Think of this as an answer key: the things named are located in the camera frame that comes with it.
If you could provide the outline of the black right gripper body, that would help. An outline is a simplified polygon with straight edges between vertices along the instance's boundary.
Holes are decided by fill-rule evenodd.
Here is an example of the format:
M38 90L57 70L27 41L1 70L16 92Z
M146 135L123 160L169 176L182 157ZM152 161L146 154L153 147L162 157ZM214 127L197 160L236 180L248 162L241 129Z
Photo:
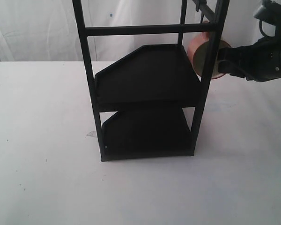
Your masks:
M281 35L263 37L250 46L246 60L248 81L267 82L281 78Z

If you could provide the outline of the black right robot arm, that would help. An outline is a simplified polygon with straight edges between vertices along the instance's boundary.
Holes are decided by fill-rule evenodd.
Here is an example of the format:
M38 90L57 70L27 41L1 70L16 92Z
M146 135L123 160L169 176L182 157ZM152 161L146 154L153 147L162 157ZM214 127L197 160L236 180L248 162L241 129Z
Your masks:
M253 45L222 48L218 52L218 72L267 82L281 78L281 4L263 0L254 14L263 35Z

